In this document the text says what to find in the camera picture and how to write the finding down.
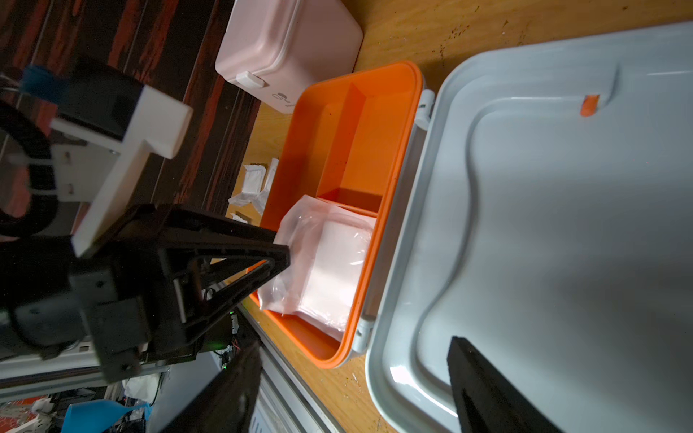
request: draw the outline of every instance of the black metal bracket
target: black metal bracket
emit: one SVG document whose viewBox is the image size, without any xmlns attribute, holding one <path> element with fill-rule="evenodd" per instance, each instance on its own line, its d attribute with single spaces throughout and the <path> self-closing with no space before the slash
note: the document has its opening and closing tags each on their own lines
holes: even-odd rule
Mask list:
<svg viewBox="0 0 693 433">
<path fill-rule="evenodd" d="M 450 385 L 465 433 L 560 433 L 467 339 L 453 337 Z"/>
</svg>

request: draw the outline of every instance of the lid hinge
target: lid hinge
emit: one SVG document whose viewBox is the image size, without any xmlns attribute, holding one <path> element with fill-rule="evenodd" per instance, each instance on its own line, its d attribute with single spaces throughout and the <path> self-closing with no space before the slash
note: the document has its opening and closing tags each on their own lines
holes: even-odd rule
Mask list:
<svg viewBox="0 0 693 433">
<path fill-rule="evenodd" d="M 435 103 L 435 92 L 431 89 L 424 89 L 419 99 L 419 108 L 416 109 L 414 123 L 424 131 L 428 131 L 431 123 L 431 112 Z"/>
<path fill-rule="evenodd" d="M 371 341 L 371 333 L 375 326 L 375 319 L 365 319 L 361 317 L 356 326 L 356 334 L 353 336 L 351 350 L 359 353 L 364 353 L 368 349 L 368 343 Z"/>
</svg>

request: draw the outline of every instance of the plastic bag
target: plastic bag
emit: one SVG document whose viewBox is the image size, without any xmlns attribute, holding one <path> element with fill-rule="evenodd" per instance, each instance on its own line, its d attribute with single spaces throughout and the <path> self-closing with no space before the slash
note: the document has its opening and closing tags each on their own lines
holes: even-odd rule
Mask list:
<svg viewBox="0 0 693 433">
<path fill-rule="evenodd" d="M 341 339 L 375 221 L 303 196 L 281 220 L 274 239 L 289 246 L 291 266 L 260 287 L 260 308 L 314 319 L 308 321 Z"/>
</svg>

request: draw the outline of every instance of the white latch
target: white latch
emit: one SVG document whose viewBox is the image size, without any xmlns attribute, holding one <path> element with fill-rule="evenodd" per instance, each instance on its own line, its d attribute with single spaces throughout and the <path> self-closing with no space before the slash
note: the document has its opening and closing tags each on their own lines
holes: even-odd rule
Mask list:
<svg viewBox="0 0 693 433">
<path fill-rule="evenodd" d="M 239 73 L 236 76 L 236 81 L 238 81 L 238 84 L 248 89 L 262 89 L 265 86 L 265 81 L 262 78 L 249 71 Z"/>
</svg>

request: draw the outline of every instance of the wooden table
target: wooden table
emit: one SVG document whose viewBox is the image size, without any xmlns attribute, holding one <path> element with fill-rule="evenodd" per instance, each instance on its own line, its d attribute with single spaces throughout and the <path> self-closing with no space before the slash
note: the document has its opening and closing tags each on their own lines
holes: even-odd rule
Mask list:
<svg viewBox="0 0 693 433">
<path fill-rule="evenodd" d="M 483 51 L 596 35 L 693 19 L 689 0 L 344 0 L 364 30 L 356 71 L 397 60 L 419 65 L 429 88 L 438 91 L 460 63 Z M 290 117 L 262 104 L 244 164 L 279 158 Z M 242 169 L 236 190 L 240 191 Z M 237 209 L 230 206 L 229 212 Z M 240 210 L 253 224 L 252 208 Z M 323 371 L 251 302 L 246 308 L 348 432 L 392 432 L 366 387 L 364 358 Z"/>
</svg>

